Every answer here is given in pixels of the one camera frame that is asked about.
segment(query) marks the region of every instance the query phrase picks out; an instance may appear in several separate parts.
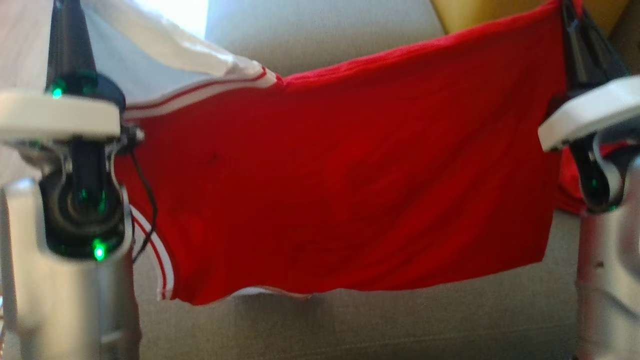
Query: striped trim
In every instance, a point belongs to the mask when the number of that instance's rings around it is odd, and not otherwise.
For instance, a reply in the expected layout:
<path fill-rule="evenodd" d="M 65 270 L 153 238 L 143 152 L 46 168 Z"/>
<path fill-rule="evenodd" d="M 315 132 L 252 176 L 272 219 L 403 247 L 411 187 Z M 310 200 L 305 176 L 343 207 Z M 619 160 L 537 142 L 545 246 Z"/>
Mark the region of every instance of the striped trim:
<path fill-rule="evenodd" d="M 237 88 L 268 88 L 278 81 L 278 76 L 262 68 L 262 73 L 251 79 L 208 81 L 156 99 L 154 102 L 132 104 L 124 113 L 126 120 L 155 117 L 170 113 L 208 97 Z"/>
<path fill-rule="evenodd" d="M 133 206 L 131 206 L 131 214 L 136 222 L 136 231 L 134 232 L 136 243 L 142 244 L 142 240 L 147 235 L 151 225 L 149 221 Z M 154 232 L 149 241 L 156 259 L 156 270 L 158 274 L 158 300 L 171 300 L 173 295 L 173 285 L 175 284 L 175 274 L 169 253 L 166 251 L 164 244 L 160 240 L 157 232 Z"/>

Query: gray couch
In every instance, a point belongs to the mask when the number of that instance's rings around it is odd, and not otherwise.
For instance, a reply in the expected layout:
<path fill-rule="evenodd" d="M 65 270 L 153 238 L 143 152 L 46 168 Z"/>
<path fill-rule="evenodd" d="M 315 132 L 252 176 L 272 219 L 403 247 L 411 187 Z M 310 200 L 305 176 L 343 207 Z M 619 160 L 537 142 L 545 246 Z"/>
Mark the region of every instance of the gray couch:
<path fill-rule="evenodd" d="M 207 38 L 288 75 L 442 36 L 428 0 L 216 0 Z M 402 292 L 338 290 L 205 307 L 157 302 L 135 268 L 144 360 L 564 360 L 575 346 L 579 221 L 556 213 L 542 263 Z M 7 358 L 16 359 L 10 337 Z"/>

